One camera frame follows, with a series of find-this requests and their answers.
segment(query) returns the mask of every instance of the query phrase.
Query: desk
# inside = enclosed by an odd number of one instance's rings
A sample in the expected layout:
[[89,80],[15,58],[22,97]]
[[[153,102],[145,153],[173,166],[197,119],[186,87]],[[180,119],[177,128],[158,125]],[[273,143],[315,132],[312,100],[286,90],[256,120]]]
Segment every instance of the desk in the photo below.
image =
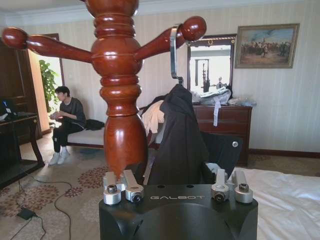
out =
[[[0,121],[0,189],[23,178],[25,172],[32,173],[45,165],[36,142],[36,127],[36,114]],[[37,161],[22,159],[17,128],[29,129],[30,142]]]

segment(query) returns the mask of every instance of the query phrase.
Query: black cable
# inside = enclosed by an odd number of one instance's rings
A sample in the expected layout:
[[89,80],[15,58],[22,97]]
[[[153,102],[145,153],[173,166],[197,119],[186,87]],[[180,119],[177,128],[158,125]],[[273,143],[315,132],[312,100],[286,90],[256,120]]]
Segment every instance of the black cable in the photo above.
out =
[[31,217],[30,220],[29,220],[25,225],[23,225],[23,227],[21,227],[20,230],[15,233],[15,235],[13,235],[13,236],[10,238],[10,240],[14,239],[14,237],[17,236],[18,233],[20,233],[21,230],[24,229],[24,227],[27,226],[27,225],[31,222],[32,218],[33,218],[33,217]]
[[45,228],[44,228],[44,220],[42,219],[42,217],[38,216],[38,215],[34,215],[36,218],[39,218],[41,219],[41,227],[42,227],[42,230],[44,231],[44,234],[41,236],[40,240],[42,240],[44,238],[44,236],[47,234]]
[[[24,190],[24,188],[21,186],[20,180],[18,180],[18,186],[19,186],[19,193],[21,192],[21,190],[22,190],[23,193],[24,193],[24,199],[23,199],[23,201],[22,201],[22,202],[24,203],[25,200],[26,200],[27,194],[26,194],[26,191]],[[18,203],[18,200],[17,200],[17,199],[15,200],[15,202],[16,202],[17,205],[19,205],[19,207],[20,207],[21,209],[24,208],[24,204]]]
[[70,186],[70,188],[65,192],[63,193],[62,195],[60,195],[55,201],[54,201],[54,207],[62,212],[63,214],[65,214],[68,218],[69,218],[69,240],[71,240],[71,217],[68,213],[66,213],[65,211],[63,211],[62,209],[58,208],[57,207],[57,201],[63,197],[68,191],[70,191],[72,189],[72,185],[71,183],[67,182],[67,181],[41,181],[41,180],[38,180],[36,179],[33,175],[27,173],[24,171],[24,173],[26,173],[28,176],[30,176],[31,178],[33,178],[34,180],[36,180],[37,182],[39,183],[43,183],[43,184],[68,184]]
[[[15,124],[14,124],[14,120],[13,120],[13,119],[11,119],[11,124],[12,124],[12,132],[13,132],[13,134],[14,134],[14,137],[13,137],[13,138],[14,138],[15,150],[18,151],[17,133],[16,133]],[[69,183],[69,182],[66,182],[66,181],[41,181],[41,180],[36,179],[33,175],[27,173],[27,172],[26,172],[25,170],[23,170],[21,167],[20,167],[20,170],[22,170],[25,174],[27,174],[28,176],[32,177],[34,180],[36,180],[36,181],[39,182],[39,183],[43,183],[43,184],[68,184],[68,185],[70,186],[70,188],[69,188],[65,193],[67,193],[68,191],[70,191],[70,190],[72,189],[72,185],[71,185],[71,183]],[[19,190],[20,190],[20,187],[22,188],[22,186],[21,186],[21,184],[20,184],[20,181],[18,181],[18,184],[19,184]],[[62,212],[63,214],[67,215],[67,217],[69,218],[69,240],[71,240],[71,217],[69,216],[68,213],[66,213],[65,211],[63,211],[63,210],[61,210],[60,208],[57,207],[57,201],[58,201],[63,195],[65,195],[65,193],[63,193],[62,195],[60,195],[60,196],[54,201],[54,207],[55,207],[58,211],[60,211],[60,212]],[[23,207],[23,205],[20,205],[17,200],[16,200],[15,202],[16,202],[21,208]],[[43,228],[43,220],[42,220],[42,218],[41,218],[41,225],[42,225],[42,229],[44,230],[44,235],[45,235],[45,234],[46,234],[46,231],[45,231],[45,229]],[[14,238],[21,230],[22,230],[22,229],[20,229],[12,238]]]

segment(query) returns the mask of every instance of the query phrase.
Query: metal hook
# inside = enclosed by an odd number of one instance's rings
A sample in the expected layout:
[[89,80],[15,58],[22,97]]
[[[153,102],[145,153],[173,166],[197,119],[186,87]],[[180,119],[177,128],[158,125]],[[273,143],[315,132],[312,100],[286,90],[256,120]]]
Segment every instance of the metal hook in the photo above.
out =
[[170,34],[170,60],[171,60],[171,76],[173,79],[178,79],[179,84],[184,84],[184,78],[182,76],[177,76],[177,31],[182,24],[177,24],[171,28]]

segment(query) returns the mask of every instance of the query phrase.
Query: black coat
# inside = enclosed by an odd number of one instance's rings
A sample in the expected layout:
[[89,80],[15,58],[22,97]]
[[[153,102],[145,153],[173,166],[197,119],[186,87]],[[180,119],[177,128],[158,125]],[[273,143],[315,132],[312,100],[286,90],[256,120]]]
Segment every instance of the black coat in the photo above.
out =
[[192,94],[177,84],[160,106],[166,121],[148,184],[198,184],[209,153],[192,106]]
[[200,132],[192,95],[180,84],[165,97],[160,110],[166,125],[148,184],[213,184],[204,162],[217,163],[231,175],[242,149],[241,138]]

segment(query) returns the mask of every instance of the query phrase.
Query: hair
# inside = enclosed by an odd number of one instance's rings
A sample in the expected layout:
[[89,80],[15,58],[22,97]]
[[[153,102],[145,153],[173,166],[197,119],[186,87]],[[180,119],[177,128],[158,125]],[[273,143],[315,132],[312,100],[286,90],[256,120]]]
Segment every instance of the hair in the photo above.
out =
[[66,86],[58,86],[55,90],[54,90],[57,94],[58,93],[63,93],[63,94],[67,94],[68,97],[70,97],[70,90],[69,88],[67,88]]

